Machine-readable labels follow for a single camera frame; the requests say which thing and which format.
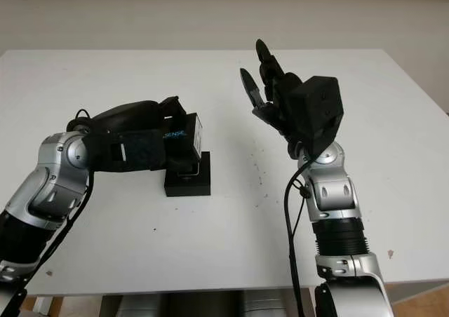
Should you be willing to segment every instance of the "robotic hand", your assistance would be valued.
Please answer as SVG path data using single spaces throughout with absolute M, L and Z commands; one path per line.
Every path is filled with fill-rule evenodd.
M 299 217 L 292 230 L 288 195 L 301 174 L 305 184 L 299 189 L 316 234 L 316 268 L 326 280 L 315 289 L 316 315 L 393 316 L 377 258 L 368 251 L 363 235 L 355 188 L 344 171 L 343 149 L 334 142 L 343 117 L 337 79 L 313 76 L 302 82 L 293 73 L 284 74 L 262 40 L 257 40 L 256 51 L 268 102 L 263 102 L 251 75 L 241 69 L 253 114 L 287 139 L 290 157 L 298 160 L 298 171 L 284 196 L 284 210 L 299 316 L 304 316 L 294 247 Z
M 201 124 L 177 97 L 121 105 L 92 119 L 78 115 L 67 132 L 42 142 L 36 168 L 0 214 L 0 316 L 18 315 L 26 283 L 87 204 L 95 171 L 188 173 L 201 158 Z

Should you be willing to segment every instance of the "black wire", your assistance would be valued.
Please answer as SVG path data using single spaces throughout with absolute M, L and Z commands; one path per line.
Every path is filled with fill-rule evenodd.
M 295 255 L 295 244 L 294 244 L 294 236 L 292 233 L 292 225 L 290 222 L 290 213 L 288 211 L 288 195 L 290 194 L 290 190 L 293 186 L 293 183 L 295 180 L 301 175 L 301 173 L 304 172 L 306 168 L 308 168 L 316 158 L 310 159 L 308 162 L 306 162 L 303 166 L 301 166 L 298 171 L 296 171 L 293 176 L 290 178 L 290 180 L 287 183 L 286 191 L 283 196 L 283 209 L 284 214 L 286 216 L 286 225 L 287 225 L 287 236 L 288 236 L 288 247 L 289 247 L 289 259 L 290 259 L 290 272 L 292 275 L 292 282 L 293 282 L 293 292 L 295 293 L 296 298 L 296 305 L 297 305 L 297 313 L 299 317 L 305 317 L 304 311 L 302 308 L 302 300 L 301 300 L 301 294 L 300 294 L 300 278 L 297 273 L 297 265 L 296 265 L 296 255 Z
M 78 112 L 77 112 L 76 115 L 75 115 L 75 118 L 76 118 L 76 119 L 79 117 L 79 114 L 80 114 L 81 112 L 85 113 L 88 119 L 91 117 L 91 116 L 89 115 L 89 113 L 87 112 L 87 110 L 85 110 L 85 109 L 80 109 L 80 110 L 78 110 Z
M 53 240 L 53 242 L 47 248 L 45 253 L 42 255 L 41 260 L 39 261 L 39 263 L 38 263 L 36 269 L 33 271 L 32 275 L 28 278 L 28 281 L 35 275 L 35 273 L 39 270 L 39 268 L 42 266 L 42 264 L 44 264 L 51 257 L 51 255 L 53 255 L 55 250 L 61 244 L 62 240 L 64 240 L 67 233 L 69 233 L 69 230 L 72 228 L 76 219 L 78 219 L 79 215 L 83 212 L 84 208 L 87 205 L 87 202 L 89 201 L 89 198 L 92 195 L 93 174 L 94 174 L 93 171 L 89 172 L 89 184 L 87 186 L 86 193 L 84 194 L 83 201 L 81 202 L 81 204 L 78 207 L 78 210 L 75 212 L 72 219 L 70 219 L 69 216 L 67 216 L 65 226 L 61 229 L 60 233 L 56 236 L 55 240 Z
M 295 182 L 299 182 L 300 183 L 300 185 L 301 185 L 301 187 L 303 187 L 304 185 L 301 183 L 301 180 L 299 180 L 299 179 L 295 179 Z M 301 187 L 299 187 L 299 186 L 297 186 L 296 184 L 295 184 L 295 182 L 293 182 L 293 187 L 295 187 L 296 189 L 301 189 Z
M 302 213 L 302 209 L 304 207 L 305 200 L 306 200 L 306 198 L 302 197 L 300 212 L 299 212 L 299 214 L 297 215 L 297 218 L 296 218 L 295 228 L 293 228 L 293 236 L 295 236 L 295 232 L 296 232 L 296 229 L 297 229 L 297 224 L 300 223 L 301 213 Z

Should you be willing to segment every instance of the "table surface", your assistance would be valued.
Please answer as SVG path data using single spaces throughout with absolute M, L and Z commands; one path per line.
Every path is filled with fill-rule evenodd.
M 303 79 L 339 79 L 337 141 L 385 281 L 449 278 L 449 118 L 382 50 L 275 53 Z M 40 142 L 82 107 L 95 115 L 179 95 L 199 113 L 211 151 L 209 197 L 166 198 L 163 171 L 97 173 L 88 207 L 30 294 L 291 284 L 281 200 L 296 163 L 284 139 L 250 113 L 239 67 L 256 75 L 255 52 L 15 50 L 0 58 L 0 203 L 34 168 Z M 294 217 L 298 194 L 290 200 Z M 320 283 L 306 215 L 296 250 L 302 284 Z

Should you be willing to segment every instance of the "black base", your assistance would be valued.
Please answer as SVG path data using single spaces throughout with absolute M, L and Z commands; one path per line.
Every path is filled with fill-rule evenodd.
M 182 175 L 166 171 L 167 196 L 210 196 L 210 152 L 201 152 L 198 175 Z

